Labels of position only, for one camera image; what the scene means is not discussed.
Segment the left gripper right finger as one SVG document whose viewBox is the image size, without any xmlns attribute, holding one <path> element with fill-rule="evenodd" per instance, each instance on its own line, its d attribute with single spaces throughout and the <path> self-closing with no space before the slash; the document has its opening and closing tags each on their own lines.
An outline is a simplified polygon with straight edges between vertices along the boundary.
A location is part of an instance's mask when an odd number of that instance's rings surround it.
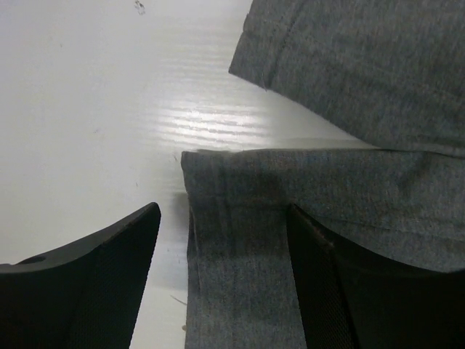
<svg viewBox="0 0 465 349">
<path fill-rule="evenodd" d="M 374 253 L 298 206 L 286 232 L 308 348 L 462 348 L 464 272 Z"/>
</svg>

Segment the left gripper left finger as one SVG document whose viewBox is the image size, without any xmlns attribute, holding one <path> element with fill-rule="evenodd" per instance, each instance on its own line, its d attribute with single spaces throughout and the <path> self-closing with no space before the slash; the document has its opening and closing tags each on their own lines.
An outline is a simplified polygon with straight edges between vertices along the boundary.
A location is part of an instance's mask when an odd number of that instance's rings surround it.
<svg viewBox="0 0 465 349">
<path fill-rule="evenodd" d="M 160 221 L 150 203 L 96 233 L 1 265 L 1 347 L 128 348 Z"/>
</svg>

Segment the grey shorts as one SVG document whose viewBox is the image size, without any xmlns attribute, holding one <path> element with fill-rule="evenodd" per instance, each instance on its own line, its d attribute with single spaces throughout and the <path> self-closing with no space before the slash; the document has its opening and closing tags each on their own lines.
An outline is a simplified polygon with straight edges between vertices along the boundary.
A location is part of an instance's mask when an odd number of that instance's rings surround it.
<svg viewBox="0 0 465 349">
<path fill-rule="evenodd" d="M 464 272 L 462 1 L 254 1 L 230 73 L 368 148 L 182 154 L 187 348 L 308 348 L 292 205 L 381 256 Z"/>
</svg>

